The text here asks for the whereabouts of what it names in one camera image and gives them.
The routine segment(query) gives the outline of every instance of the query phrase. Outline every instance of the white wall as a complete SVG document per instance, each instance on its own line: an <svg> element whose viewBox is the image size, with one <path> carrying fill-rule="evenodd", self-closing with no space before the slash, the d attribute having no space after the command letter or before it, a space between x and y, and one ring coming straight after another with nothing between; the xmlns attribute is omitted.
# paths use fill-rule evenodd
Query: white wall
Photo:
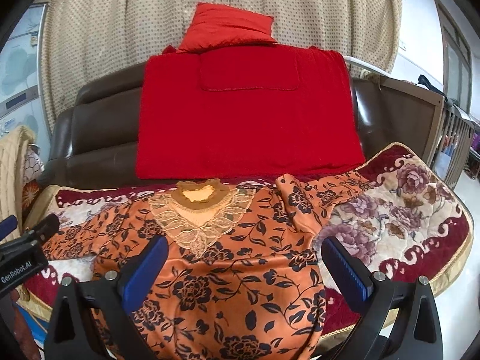
<svg viewBox="0 0 480 360"><path fill-rule="evenodd" d="M480 39L453 0L440 0L468 42L472 57L472 100L470 113L480 119ZM443 44L440 20L434 0L403 0L400 40L392 75L417 82L419 74L443 87Z"/></svg>

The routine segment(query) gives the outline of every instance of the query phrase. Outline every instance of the red blanket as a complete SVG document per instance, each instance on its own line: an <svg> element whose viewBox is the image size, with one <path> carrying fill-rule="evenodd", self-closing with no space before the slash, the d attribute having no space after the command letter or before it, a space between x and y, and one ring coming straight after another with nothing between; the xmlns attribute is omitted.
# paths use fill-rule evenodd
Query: red blanket
<svg viewBox="0 0 480 360"><path fill-rule="evenodd" d="M141 179L326 175L363 162L337 52L237 46L147 62Z"/></svg>

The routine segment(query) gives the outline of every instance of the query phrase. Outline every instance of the silver bolt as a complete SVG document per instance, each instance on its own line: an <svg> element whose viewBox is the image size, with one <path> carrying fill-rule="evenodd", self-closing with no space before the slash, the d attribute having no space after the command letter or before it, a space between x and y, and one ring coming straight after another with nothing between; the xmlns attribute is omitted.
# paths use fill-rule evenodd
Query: silver bolt
<svg viewBox="0 0 480 360"><path fill-rule="evenodd" d="M71 277L66 276L61 280L61 285L62 286L69 286L71 284Z"/></svg>
<svg viewBox="0 0 480 360"><path fill-rule="evenodd" d="M383 281L386 279L386 276L383 272L380 272L380 271L375 271L373 273L373 278L376 280L376 281Z"/></svg>
<svg viewBox="0 0 480 360"><path fill-rule="evenodd" d="M107 280L115 280L118 276L118 273L117 271L108 271L106 274L105 274L105 279Z"/></svg>
<svg viewBox="0 0 480 360"><path fill-rule="evenodd" d="M418 278L418 281L420 282L420 284L422 284L423 286L426 286L428 284L428 277L427 276L420 276Z"/></svg>

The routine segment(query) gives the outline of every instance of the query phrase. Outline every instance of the orange floral dress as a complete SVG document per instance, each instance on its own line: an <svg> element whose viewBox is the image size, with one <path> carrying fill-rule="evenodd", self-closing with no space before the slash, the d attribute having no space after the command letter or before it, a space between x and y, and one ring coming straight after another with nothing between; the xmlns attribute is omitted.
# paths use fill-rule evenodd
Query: orange floral dress
<svg viewBox="0 0 480 360"><path fill-rule="evenodd" d="M169 257L132 314L159 358L308 359L326 312L311 241L336 204L369 188L354 171L275 185L183 182L64 227L44 251L49 260L95 254L98 276L164 234ZM106 327L102 335L112 344Z"/></svg>

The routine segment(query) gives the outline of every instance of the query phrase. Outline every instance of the curtain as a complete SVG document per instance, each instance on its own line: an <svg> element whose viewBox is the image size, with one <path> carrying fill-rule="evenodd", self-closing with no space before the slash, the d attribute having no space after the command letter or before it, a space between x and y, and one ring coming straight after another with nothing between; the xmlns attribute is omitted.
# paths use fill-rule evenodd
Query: curtain
<svg viewBox="0 0 480 360"><path fill-rule="evenodd" d="M272 15L281 44L337 50L388 72L397 56L402 0L50 0L41 54L50 128L81 86L177 47L198 1Z"/></svg>

